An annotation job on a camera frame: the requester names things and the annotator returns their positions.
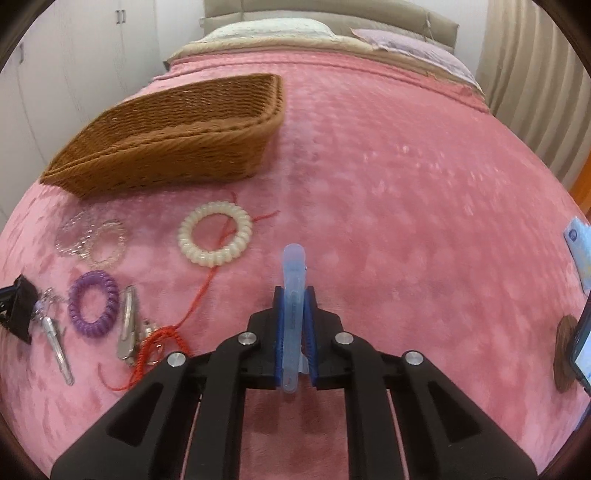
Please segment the pink bed blanket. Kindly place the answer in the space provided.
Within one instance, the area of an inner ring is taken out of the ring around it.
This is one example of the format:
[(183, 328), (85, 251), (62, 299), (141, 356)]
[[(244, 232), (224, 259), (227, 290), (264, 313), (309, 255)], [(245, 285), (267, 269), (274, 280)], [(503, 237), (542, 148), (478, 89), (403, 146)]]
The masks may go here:
[(144, 93), (256, 72), (283, 78), (287, 110), (255, 176), (87, 205), (128, 231), (113, 277), (201, 354), (270, 306), (301, 244), (322, 308), (422, 351), (545, 468), (588, 403), (552, 378), (557, 324), (585, 304), (567, 191), (469, 89), (365, 59), (197, 56)]

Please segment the silver alligator hair clip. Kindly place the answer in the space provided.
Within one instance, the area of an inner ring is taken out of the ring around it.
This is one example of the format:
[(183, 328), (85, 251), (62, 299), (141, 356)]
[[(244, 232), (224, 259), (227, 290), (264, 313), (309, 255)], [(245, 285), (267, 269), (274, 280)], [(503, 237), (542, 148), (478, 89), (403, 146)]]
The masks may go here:
[(65, 383), (73, 386), (75, 380), (61, 343), (61, 333), (57, 321), (50, 315), (52, 307), (60, 301), (61, 298), (52, 288), (42, 291), (35, 303), (32, 318), (40, 325)]

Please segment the round wooden coaster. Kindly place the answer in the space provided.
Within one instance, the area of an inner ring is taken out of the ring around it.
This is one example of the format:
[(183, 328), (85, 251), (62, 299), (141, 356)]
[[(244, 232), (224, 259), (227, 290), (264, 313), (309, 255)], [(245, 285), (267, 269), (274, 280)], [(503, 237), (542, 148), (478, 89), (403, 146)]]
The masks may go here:
[(561, 318), (556, 329), (553, 359), (553, 378), (556, 390), (566, 393), (578, 380), (571, 362), (571, 347), (575, 336), (578, 320), (572, 315)]

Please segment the brown wicker basket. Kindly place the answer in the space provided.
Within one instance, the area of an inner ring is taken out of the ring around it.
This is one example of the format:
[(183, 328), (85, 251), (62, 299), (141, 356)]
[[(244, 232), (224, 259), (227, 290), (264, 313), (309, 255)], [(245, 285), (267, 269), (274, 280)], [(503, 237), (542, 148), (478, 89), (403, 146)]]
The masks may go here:
[(185, 84), (96, 117), (41, 183), (80, 199), (252, 177), (286, 111), (283, 78), (256, 73)]

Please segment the lilac pillow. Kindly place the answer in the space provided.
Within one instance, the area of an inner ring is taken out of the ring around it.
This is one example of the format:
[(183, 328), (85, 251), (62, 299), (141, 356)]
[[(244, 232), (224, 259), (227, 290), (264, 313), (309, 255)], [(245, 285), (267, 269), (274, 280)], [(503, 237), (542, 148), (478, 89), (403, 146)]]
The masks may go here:
[(377, 49), (422, 60), (445, 70), (452, 76), (464, 80), (482, 91), (481, 86), (468, 67), (453, 53), (433, 42), (377, 29), (353, 29), (352, 33), (356, 38), (373, 45)]

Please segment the white patterned pillow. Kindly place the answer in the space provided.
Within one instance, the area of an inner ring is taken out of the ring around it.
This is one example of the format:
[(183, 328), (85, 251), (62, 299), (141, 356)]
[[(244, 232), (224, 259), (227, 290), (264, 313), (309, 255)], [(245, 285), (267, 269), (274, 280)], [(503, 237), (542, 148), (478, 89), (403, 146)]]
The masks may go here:
[(204, 41), (252, 38), (334, 39), (328, 25), (308, 18), (266, 18), (221, 26), (204, 36)]

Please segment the beige curtain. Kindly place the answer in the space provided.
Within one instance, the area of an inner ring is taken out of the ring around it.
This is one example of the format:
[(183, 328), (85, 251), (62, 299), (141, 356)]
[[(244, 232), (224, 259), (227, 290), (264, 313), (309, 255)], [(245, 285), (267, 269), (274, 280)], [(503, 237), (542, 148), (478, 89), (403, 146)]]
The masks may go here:
[(545, 10), (488, 3), (477, 80), (492, 114), (571, 188), (590, 154), (590, 76)]

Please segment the beige padded headboard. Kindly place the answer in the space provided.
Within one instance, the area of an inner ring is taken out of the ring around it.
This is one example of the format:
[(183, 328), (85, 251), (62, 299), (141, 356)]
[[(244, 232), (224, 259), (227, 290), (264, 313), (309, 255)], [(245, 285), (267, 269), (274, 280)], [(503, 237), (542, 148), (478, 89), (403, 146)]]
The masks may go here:
[(408, 34), (453, 52), (459, 25), (431, 10), (408, 1), (370, 0), (235, 0), (205, 1), (204, 33), (232, 23), (267, 18), (310, 18), (338, 35), (355, 29), (374, 29)]

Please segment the white wardrobe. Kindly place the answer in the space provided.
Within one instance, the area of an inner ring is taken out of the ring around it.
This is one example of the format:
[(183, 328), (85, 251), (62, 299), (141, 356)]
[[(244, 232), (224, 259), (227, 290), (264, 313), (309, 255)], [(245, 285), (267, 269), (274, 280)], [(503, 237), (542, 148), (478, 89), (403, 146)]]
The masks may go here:
[(1, 71), (1, 216), (90, 121), (161, 71), (152, 1), (56, 1)]

